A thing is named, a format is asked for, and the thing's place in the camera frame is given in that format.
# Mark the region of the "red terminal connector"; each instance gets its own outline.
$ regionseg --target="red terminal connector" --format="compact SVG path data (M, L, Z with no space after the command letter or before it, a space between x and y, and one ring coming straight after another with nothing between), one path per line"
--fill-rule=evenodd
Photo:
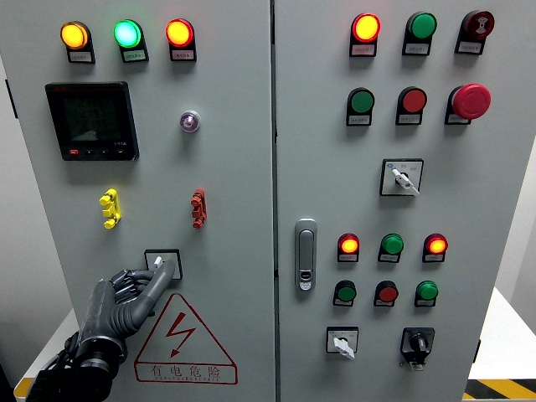
M193 228L201 229L201 226L207 221L207 204L204 197L204 191L201 188L195 190L190 203L193 206L192 217L195 219Z

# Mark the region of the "emergency stop button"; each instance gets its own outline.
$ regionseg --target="emergency stop button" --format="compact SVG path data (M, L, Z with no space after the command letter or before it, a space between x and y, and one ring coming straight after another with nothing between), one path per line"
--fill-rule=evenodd
M471 120L487 112L491 103L492 94L482 84L457 87L449 96L445 124L471 124Z

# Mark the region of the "gray metal panel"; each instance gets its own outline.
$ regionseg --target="gray metal panel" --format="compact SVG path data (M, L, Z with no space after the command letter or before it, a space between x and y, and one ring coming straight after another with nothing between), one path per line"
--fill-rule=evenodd
M113 27L123 18L142 26L148 63L121 62ZM173 18L192 23L196 64L170 62L164 29ZM59 29L71 20L90 28L95 65L67 62ZM238 366L236 386L138 383L133 361L150 318L128 341L111 400L273 400L269 2L2 1L0 50L79 320L100 278L143 268L145 249L179 248L184 279L157 314L180 292ZM110 80L130 86L140 159L62 161L45 84ZM179 130L186 110L201 115L194 134ZM99 198L109 187L123 218L108 231ZM196 188L209 213L200 231L192 229ZM204 349L195 335L188 342Z
M466 13L496 19L480 57L454 55ZM429 57L401 56L407 19L435 14ZM458 401L477 347L487 303L534 138L534 2L311 0L276 3L276 94L281 325L281 400ZM348 59L353 19L376 13L378 54ZM480 82L492 105L470 126L444 126L446 101L459 85ZM422 126L395 126L406 86L428 95ZM371 127L346 127L354 88L374 93ZM418 198L380 198L384 158L420 157ZM316 288L294 286L294 225L318 223ZM338 264L338 237L361 240L359 263ZM398 265L376 261L379 242L399 233ZM441 232L450 248L443 264L421 263L423 241ZM333 307L338 281L355 282L351 308ZM392 280L393 308L373 307L374 289ZM415 308L420 281L438 284L434 308ZM359 326L356 360L325 352L327 326ZM433 327L424 372L400 367L404 327Z

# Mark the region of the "lightning bolt symbol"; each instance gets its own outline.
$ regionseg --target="lightning bolt symbol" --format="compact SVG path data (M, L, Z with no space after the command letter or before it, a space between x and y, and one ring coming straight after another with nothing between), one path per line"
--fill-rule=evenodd
M184 314L183 312L181 312L177 318L175 319L175 322L173 323L173 325L171 326L171 328L169 328L169 331L167 331L167 334L166 334L166 338L168 337L174 337L175 335L180 335L181 333L187 333L186 337L183 339L183 341L181 342L180 345L178 345L177 348L173 349L171 351L171 356L169 358L172 358L174 356L177 356L179 354L179 349L181 348L181 346L184 345L184 343L188 340L188 338L190 338L193 334L193 331L195 331L195 328L189 328L189 329L185 329L183 331L179 331L179 332L175 332L175 329L177 329L178 325L182 322L182 320L186 317L186 314Z

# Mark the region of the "yellow black floor stripe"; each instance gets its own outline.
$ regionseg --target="yellow black floor stripe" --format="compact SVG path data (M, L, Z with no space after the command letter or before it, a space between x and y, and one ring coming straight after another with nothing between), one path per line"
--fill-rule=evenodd
M536 379L470 379L463 399L536 400Z

